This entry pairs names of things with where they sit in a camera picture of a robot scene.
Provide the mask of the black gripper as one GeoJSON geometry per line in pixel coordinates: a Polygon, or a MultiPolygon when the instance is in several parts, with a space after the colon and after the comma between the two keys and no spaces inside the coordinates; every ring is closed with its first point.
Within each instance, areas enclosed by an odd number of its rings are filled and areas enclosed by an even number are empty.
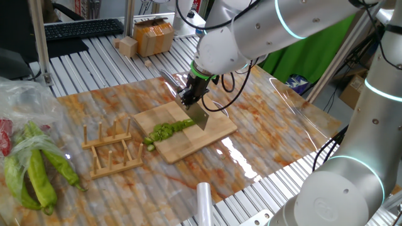
{"type": "Polygon", "coordinates": [[[210,80],[200,77],[190,77],[187,81],[186,87],[178,92],[178,101],[188,109],[190,105],[197,103],[205,94],[209,92],[207,89],[210,80]]]}

